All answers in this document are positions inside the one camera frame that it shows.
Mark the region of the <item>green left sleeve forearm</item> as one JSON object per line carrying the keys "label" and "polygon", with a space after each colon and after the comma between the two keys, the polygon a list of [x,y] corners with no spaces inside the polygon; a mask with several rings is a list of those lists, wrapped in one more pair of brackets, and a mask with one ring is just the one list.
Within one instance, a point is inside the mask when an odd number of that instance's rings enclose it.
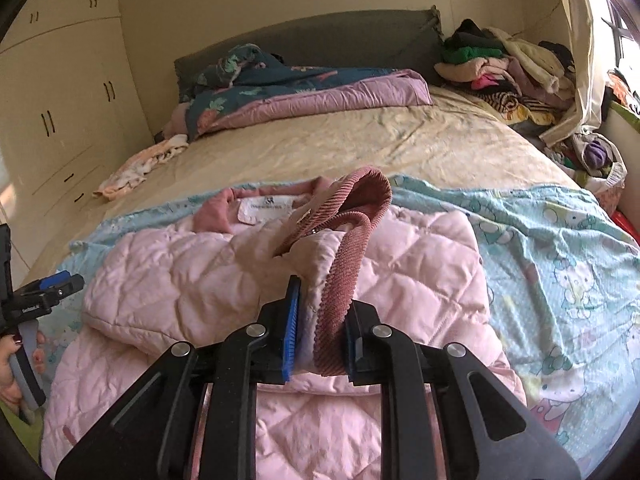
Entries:
{"label": "green left sleeve forearm", "polygon": [[14,434],[26,448],[29,456],[40,464],[41,441],[43,434],[43,408],[25,413],[15,414],[4,402],[1,411],[8,421]]}

